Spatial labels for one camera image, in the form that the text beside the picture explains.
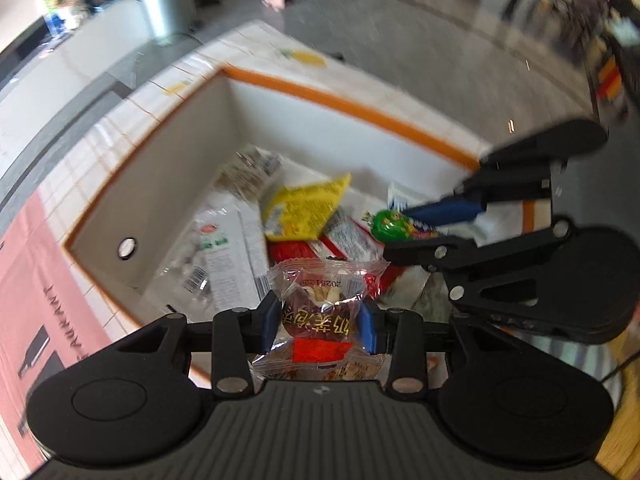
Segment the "white ball candy packet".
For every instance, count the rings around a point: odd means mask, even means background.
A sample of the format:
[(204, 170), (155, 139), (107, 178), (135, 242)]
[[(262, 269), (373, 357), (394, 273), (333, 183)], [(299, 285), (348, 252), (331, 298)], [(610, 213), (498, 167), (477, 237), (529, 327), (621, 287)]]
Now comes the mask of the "white ball candy packet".
[(167, 313), (207, 321), (255, 309), (268, 294), (269, 260), (258, 203), (215, 188), (183, 230), (145, 297)]

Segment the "small red date snack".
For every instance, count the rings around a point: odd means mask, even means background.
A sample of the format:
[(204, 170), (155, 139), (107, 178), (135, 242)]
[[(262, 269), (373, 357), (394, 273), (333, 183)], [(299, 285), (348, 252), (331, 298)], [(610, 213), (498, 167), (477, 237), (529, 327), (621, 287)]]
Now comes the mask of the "small red date snack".
[(282, 301), (268, 351), (250, 368), (258, 382), (370, 380), (385, 362), (359, 326), (364, 300), (378, 296), (388, 263), (295, 258), (273, 266), (269, 284)]

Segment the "yellow snack bar packet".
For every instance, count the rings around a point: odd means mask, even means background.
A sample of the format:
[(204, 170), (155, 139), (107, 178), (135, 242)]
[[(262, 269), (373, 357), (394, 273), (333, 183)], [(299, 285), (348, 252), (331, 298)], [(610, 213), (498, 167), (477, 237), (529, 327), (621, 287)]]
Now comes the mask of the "yellow snack bar packet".
[(262, 212), (262, 230), (270, 242), (318, 240), (352, 182), (351, 174), (322, 182), (280, 188)]

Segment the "red snack packet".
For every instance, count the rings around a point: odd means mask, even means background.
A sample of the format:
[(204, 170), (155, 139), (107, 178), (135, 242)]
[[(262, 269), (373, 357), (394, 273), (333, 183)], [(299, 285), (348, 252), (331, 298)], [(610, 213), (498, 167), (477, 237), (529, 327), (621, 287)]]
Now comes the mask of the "red snack packet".
[(316, 240), (270, 242), (267, 248), (271, 288), (282, 296), (299, 287), (317, 304), (360, 294), (376, 298), (406, 272), (383, 260), (383, 246), (343, 208)]

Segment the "green candy stick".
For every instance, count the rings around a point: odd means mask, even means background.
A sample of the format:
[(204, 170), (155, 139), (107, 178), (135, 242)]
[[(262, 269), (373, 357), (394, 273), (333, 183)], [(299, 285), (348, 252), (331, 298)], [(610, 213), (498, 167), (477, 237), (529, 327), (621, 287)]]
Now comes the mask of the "green candy stick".
[(362, 221), (369, 228), (372, 237), (383, 244), (439, 237), (439, 232), (416, 226), (411, 219), (396, 210), (383, 209), (376, 214), (367, 212)]

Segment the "clear mixed nut packet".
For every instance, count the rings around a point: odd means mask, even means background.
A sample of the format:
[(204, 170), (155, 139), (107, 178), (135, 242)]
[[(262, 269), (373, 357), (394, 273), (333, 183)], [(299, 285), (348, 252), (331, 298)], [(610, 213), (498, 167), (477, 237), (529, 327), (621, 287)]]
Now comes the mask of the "clear mixed nut packet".
[(232, 193), (247, 202), (256, 202), (277, 180), (282, 169), (280, 155), (247, 145), (236, 151), (223, 164), (214, 180), (214, 187)]

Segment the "striped teal clothing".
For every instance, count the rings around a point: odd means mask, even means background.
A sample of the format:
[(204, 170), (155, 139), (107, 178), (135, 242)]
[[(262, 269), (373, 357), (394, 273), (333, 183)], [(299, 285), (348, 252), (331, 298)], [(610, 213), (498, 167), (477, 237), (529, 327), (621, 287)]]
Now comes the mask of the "striped teal clothing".
[(510, 330), (510, 333), (538, 350), (581, 370), (598, 382), (612, 374), (618, 364), (608, 344), (580, 344), (522, 330)]

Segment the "orange cardboard box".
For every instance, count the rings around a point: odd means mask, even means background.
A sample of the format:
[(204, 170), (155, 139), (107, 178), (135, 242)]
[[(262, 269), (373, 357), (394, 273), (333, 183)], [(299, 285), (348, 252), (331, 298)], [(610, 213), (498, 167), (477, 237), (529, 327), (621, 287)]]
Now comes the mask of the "orange cardboard box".
[(126, 157), (65, 246), (134, 322), (206, 322), (259, 304), (277, 261), (378, 258), (369, 220), (390, 188), (447, 195), (480, 166), (471, 141), (226, 67)]

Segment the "black dining chairs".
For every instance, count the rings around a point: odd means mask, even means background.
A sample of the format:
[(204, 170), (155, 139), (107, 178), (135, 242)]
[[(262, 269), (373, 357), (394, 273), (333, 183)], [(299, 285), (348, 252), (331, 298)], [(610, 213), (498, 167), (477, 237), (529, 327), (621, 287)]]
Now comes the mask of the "black dining chairs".
[(501, 17), (586, 72), (596, 114), (623, 125), (639, 87), (639, 0), (508, 0)]

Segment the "pink table runner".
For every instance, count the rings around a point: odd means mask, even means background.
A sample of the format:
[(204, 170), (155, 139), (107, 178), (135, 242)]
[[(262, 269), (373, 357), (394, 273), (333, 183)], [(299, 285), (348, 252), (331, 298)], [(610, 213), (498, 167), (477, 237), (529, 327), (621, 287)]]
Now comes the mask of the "pink table runner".
[(1, 477), (23, 478), (43, 457), (26, 426), (29, 390), (108, 346), (35, 193), (1, 237)]

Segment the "checkered lemon tablecloth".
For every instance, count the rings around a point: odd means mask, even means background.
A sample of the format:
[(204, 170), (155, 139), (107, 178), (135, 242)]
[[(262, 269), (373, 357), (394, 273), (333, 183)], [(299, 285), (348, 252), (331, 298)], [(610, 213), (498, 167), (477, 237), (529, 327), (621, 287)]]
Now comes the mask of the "checkered lemon tablecloth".
[(315, 176), (350, 174), (371, 209), (398, 182), (430, 197), (448, 193), (490, 146), (450, 117), (372, 75), (254, 21), (209, 41), (142, 84), (102, 117), (56, 165), (21, 213), (26, 246), (46, 296), (38, 323), (47, 354), (65, 366), (134, 328), (119, 301), (72, 256), (66, 240), (114, 190), (116, 174), (165, 131), (212, 140), (216, 167), (240, 133)]

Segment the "white tv console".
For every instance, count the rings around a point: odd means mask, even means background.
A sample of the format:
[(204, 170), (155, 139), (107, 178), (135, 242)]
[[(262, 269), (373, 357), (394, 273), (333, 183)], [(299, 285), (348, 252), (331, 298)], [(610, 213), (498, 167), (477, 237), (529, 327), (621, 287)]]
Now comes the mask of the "white tv console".
[(1, 171), (71, 99), (150, 39), (142, 4), (118, 0), (29, 61), (1, 91)]

